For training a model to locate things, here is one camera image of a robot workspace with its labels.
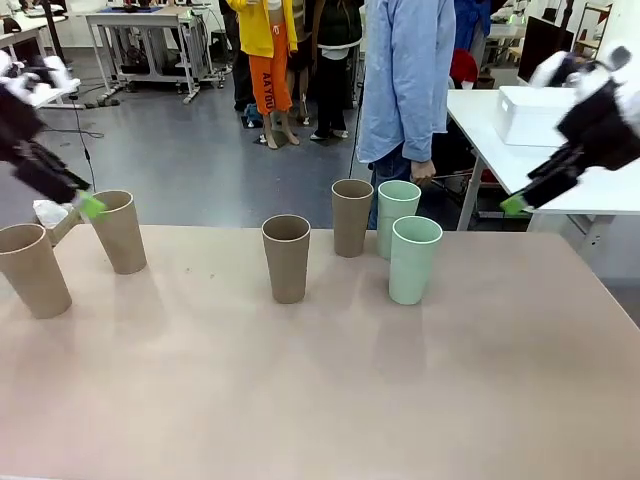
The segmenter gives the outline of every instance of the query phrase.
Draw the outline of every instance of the plastic cup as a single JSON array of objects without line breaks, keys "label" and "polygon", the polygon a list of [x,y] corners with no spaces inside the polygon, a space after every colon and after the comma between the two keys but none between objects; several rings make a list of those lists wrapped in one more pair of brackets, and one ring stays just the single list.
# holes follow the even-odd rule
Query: plastic cup
[{"label": "plastic cup", "polygon": [[378,188],[378,255],[382,258],[391,258],[393,222],[415,215],[421,194],[420,187],[402,180],[391,180]]},{"label": "plastic cup", "polygon": [[297,303],[307,288],[307,260],[311,225],[296,215],[277,215],[262,224],[273,298],[278,303]]},{"label": "plastic cup", "polygon": [[401,305],[422,300],[442,227],[423,217],[404,217],[393,224],[389,296]]},{"label": "plastic cup", "polygon": [[362,255],[373,187],[362,180],[339,180],[331,191],[334,250],[345,258]]},{"label": "plastic cup", "polygon": [[91,225],[107,252],[113,270],[120,275],[142,270],[147,265],[147,257],[133,195],[121,190],[108,190],[93,197],[106,206],[105,211],[91,218]]},{"label": "plastic cup", "polygon": [[71,306],[46,230],[15,225],[0,230],[0,271],[35,318],[51,318]]}]

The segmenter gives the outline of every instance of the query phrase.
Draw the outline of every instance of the light blue denim shirt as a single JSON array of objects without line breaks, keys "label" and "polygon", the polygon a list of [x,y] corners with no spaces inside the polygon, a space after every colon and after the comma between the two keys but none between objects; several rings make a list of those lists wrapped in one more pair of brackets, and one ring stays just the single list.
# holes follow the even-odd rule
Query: light blue denim shirt
[{"label": "light blue denim shirt", "polygon": [[358,159],[375,162],[404,142],[405,158],[430,160],[433,134],[446,132],[453,0],[366,0],[366,11]]}]

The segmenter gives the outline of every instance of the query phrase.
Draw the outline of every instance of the yellow hoodie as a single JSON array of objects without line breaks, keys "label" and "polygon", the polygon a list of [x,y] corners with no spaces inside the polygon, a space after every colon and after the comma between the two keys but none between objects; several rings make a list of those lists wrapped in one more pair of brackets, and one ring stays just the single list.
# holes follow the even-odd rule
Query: yellow hoodie
[{"label": "yellow hoodie", "polygon": [[[289,40],[289,52],[298,51],[296,27],[293,22],[292,0],[282,0],[284,18]],[[242,51],[249,55],[273,58],[273,39],[269,26],[269,11],[266,0],[257,5],[247,5],[247,0],[227,0],[231,8],[238,12],[240,23],[240,43]]]}]

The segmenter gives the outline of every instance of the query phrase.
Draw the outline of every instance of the gray floor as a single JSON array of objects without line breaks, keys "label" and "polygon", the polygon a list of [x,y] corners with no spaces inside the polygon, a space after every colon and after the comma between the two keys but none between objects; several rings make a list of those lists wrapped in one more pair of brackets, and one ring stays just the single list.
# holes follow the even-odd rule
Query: gray floor
[{"label": "gray floor", "polygon": [[[73,51],[74,75],[83,79],[80,102],[100,94],[99,70],[91,51]],[[143,224],[258,227],[268,217],[296,213],[314,228],[331,226],[331,185],[349,175],[352,139],[330,146],[313,143],[312,127],[298,127],[301,146],[272,152],[256,145],[257,130],[242,127],[233,110],[233,83],[208,88],[185,106],[170,87],[165,91],[121,93],[117,107],[79,112],[82,129],[104,133],[85,136],[98,190],[125,189],[135,195]],[[77,129],[72,111],[41,110],[54,129]],[[346,113],[351,132],[356,111]],[[80,138],[75,133],[47,132],[41,142],[89,179]],[[14,180],[0,164],[0,228],[29,221],[37,193]],[[369,178],[357,162],[356,178]],[[444,192],[431,189],[422,213],[447,230],[455,229],[459,207]],[[483,222],[476,229],[522,229],[522,224]],[[640,319],[636,288],[611,288],[616,298]]]}]

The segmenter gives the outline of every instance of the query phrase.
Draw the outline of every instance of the mint green cup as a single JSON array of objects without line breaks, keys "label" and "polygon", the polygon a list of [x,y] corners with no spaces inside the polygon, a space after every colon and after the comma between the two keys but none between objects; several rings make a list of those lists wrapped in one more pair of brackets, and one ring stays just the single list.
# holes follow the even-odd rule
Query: mint green cup
[{"label": "mint green cup", "polygon": [[391,258],[393,222],[415,215],[422,191],[411,182],[391,180],[378,187],[378,255]]},{"label": "mint green cup", "polygon": [[393,224],[389,296],[400,305],[422,300],[442,227],[423,217],[404,217]]}]

